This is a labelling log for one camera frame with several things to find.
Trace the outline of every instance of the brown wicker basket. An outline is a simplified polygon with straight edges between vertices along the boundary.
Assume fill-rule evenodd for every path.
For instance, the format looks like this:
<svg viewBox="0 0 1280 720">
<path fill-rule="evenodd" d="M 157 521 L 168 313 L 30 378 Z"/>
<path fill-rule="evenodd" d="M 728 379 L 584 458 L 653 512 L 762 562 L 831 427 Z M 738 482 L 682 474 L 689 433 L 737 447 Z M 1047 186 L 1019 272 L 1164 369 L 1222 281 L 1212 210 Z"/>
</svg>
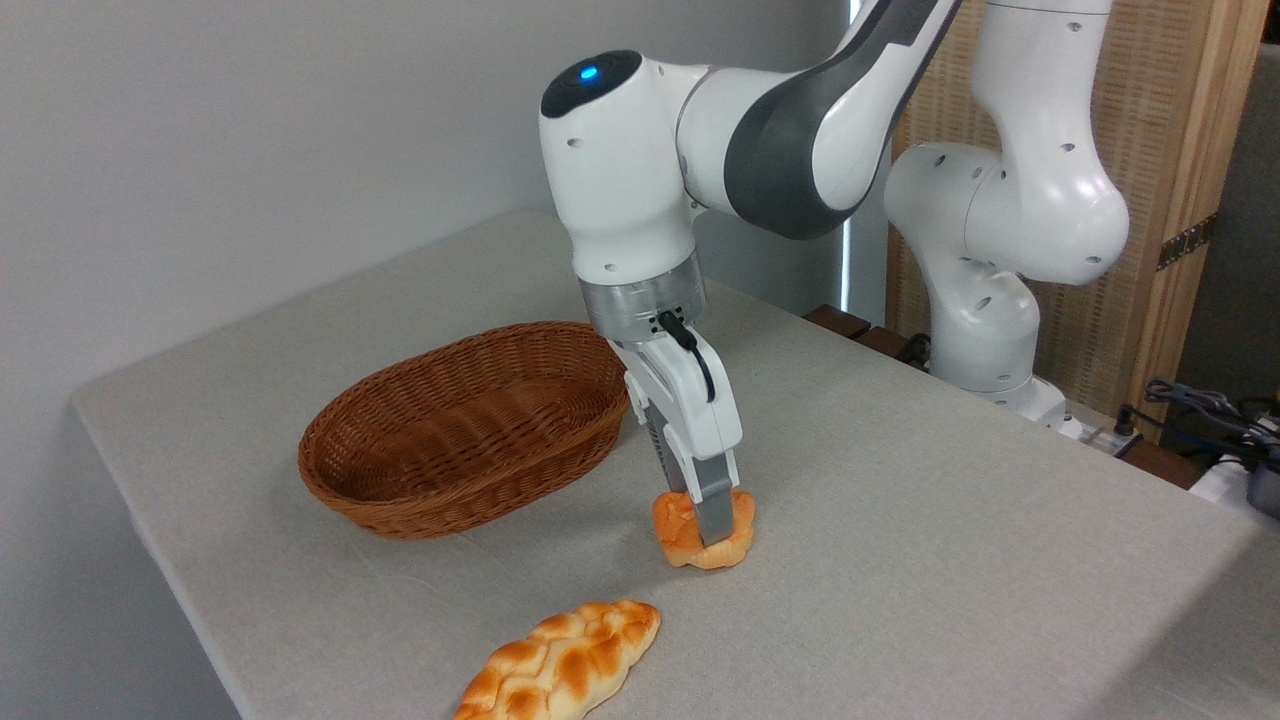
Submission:
<svg viewBox="0 0 1280 720">
<path fill-rule="evenodd" d="M 613 448 L 623 368 L 590 325 L 463 338 L 360 380 L 298 445 L 307 488 L 379 536 L 488 523 L 581 478 Z"/>
</svg>

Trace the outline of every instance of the table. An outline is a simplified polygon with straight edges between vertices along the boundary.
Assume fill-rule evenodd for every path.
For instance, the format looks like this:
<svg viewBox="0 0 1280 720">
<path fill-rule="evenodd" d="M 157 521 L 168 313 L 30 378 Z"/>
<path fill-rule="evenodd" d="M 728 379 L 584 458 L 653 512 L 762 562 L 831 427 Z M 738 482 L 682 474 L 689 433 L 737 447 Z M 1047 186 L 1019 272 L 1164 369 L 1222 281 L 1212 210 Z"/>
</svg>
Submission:
<svg viewBox="0 0 1280 720">
<path fill-rule="evenodd" d="M 630 420 L 585 478 L 460 536 L 381 539 L 307 493 L 297 441 L 358 378 L 585 319 L 570 252 L 508 215 L 76 393 L 246 719 L 447 719 L 499 644 L 620 597 L 663 626 L 591 720 L 1280 712 L 1280 539 L 717 283 L 698 327 L 759 507 L 740 566 L 663 561 Z"/>
</svg>

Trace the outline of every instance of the bread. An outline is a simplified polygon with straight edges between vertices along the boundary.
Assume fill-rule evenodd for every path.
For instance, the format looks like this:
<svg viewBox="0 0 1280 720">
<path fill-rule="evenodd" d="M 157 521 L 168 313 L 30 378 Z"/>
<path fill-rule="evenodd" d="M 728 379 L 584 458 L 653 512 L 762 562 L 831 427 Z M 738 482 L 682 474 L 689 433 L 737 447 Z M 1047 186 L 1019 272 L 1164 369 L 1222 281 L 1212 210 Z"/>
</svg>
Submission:
<svg viewBox="0 0 1280 720">
<path fill-rule="evenodd" d="M 548 618 L 489 656 L 453 720 L 580 720 L 618 692 L 660 621 L 634 600 Z"/>
<path fill-rule="evenodd" d="M 653 502 L 653 532 L 667 562 L 676 568 L 692 565 L 703 570 L 732 568 L 746 557 L 755 536 L 755 498 L 733 488 L 733 534 L 710 547 L 703 547 L 698 534 L 694 501 L 684 492 L 664 492 Z"/>
</svg>

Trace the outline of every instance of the black cable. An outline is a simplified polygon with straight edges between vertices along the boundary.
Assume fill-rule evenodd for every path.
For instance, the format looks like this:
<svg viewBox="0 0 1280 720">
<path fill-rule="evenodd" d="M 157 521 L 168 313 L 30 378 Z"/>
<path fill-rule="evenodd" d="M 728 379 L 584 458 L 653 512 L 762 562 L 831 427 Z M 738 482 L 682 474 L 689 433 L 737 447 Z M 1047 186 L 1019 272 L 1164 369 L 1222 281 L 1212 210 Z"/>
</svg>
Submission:
<svg viewBox="0 0 1280 720">
<path fill-rule="evenodd" d="M 1196 389 L 1161 377 L 1147 380 L 1144 389 L 1147 402 L 1164 402 L 1187 407 L 1213 425 L 1233 433 L 1261 433 L 1280 439 L 1280 434 L 1275 430 L 1247 419 L 1221 392 Z M 1172 427 L 1181 416 L 1174 418 L 1170 425 Z"/>
<path fill-rule="evenodd" d="M 658 314 L 658 324 L 662 329 L 667 331 L 671 337 L 676 338 L 676 343 L 684 347 L 689 352 L 694 354 L 694 360 L 698 360 L 698 366 L 703 370 L 703 380 L 707 382 L 707 402 L 716 402 L 716 383 L 712 380 L 712 370 L 707 366 L 707 360 L 703 360 L 703 354 L 698 350 L 698 337 L 689 332 L 685 327 L 684 320 L 681 320 L 671 310 L 664 310 Z"/>
<path fill-rule="evenodd" d="M 703 360 L 703 354 L 696 346 L 691 352 L 694 354 L 694 360 L 698 360 L 698 366 L 703 369 L 703 379 L 707 380 L 707 402 L 716 402 L 716 383 L 712 382 L 712 370 L 707 366 L 707 360 Z"/>
<path fill-rule="evenodd" d="M 1143 421 L 1146 421 L 1146 423 L 1148 423 L 1151 425 L 1155 425 L 1155 427 L 1157 427 L 1157 428 L 1160 428 L 1162 430 L 1166 430 L 1169 433 L 1172 433 L 1174 436 L 1176 436 L 1176 437 L 1179 437 L 1179 438 L 1181 438 L 1181 439 L 1184 439 L 1187 442 L 1192 442 L 1192 443 L 1196 443 L 1196 445 L 1199 445 L 1199 446 L 1203 446 L 1203 447 L 1208 447 L 1208 448 L 1216 450 L 1216 451 L 1219 451 L 1219 452 L 1221 452 L 1224 455 L 1234 455 L 1234 456 L 1244 459 L 1244 460 L 1252 460 L 1253 462 L 1262 462 L 1262 464 L 1266 464 L 1268 466 L 1272 466 L 1275 464 L 1275 460 L 1271 457 L 1270 454 L 1254 451 L 1251 446 L 1247 446 L 1247 445 L 1235 445 L 1235 443 L 1229 443 L 1229 442 L 1222 442 L 1222 441 L 1215 441 L 1215 439 L 1203 438 L 1203 437 L 1199 437 L 1199 436 L 1193 436 L 1193 434 L 1185 433 L 1185 432 L 1179 430 L 1178 428 L 1175 428 L 1175 427 L 1172 427 L 1172 425 L 1170 425 L 1167 423 L 1162 423 L 1162 421 L 1152 418 L 1151 415 L 1147 415 L 1146 413 L 1143 413 L 1142 410 L 1138 410 L 1133 405 L 1125 404 L 1125 405 L 1121 405 L 1120 409 L 1121 409 L 1121 411 L 1132 413 L 1134 416 L 1140 418 Z"/>
</svg>

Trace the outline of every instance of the white robotic arm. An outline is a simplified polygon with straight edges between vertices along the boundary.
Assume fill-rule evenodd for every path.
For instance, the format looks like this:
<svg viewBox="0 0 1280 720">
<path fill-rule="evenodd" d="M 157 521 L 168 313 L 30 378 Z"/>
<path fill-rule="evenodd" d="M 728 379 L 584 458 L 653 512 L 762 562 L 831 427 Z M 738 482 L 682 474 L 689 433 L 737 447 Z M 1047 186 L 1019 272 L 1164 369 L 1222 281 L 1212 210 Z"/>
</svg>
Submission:
<svg viewBox="0 0 1280 720">
<path fill-rule="evenodd" d="M 1062 393 L 1032 374 L 1039 309 L 1020 277 L 1085 284 L 1124 250 L 1128 208 L 1089 120 L 1110 10 L 1111 0 L 989 0 L 973 95 L 1002 154 L 911 147 L 884 195 L 929 292 L 929 372 L 1068 434 Z"/>
<path fill-rule="evenodd" d="M 543 95 L 543 158 L 588 314 L 705 544 L 732 530 L 742 429 L 719 357 L 686 327 L 705 307 L 692 218 L 713 208 L 801 240 L 844 222 L 957 4 L 867 3 L 836 53 L 800 73 L 622 50 Z"/>
</svg>

